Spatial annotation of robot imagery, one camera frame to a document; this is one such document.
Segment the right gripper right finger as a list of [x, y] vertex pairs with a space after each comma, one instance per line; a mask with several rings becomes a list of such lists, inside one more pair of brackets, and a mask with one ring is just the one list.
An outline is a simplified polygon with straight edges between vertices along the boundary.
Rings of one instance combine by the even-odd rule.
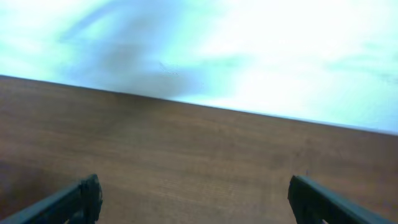
[[392, 224], [306, 176], [292, 176], [288, 200], [297, 224]]

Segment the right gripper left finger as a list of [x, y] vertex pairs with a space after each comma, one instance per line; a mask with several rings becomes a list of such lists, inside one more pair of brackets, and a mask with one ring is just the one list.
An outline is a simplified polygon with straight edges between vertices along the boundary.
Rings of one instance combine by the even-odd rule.
[[102, 204], [103, 194], [99, 178], [96, 174], [91, 174], [6, 217], [1, 220], [1, 224], [95, 224]]

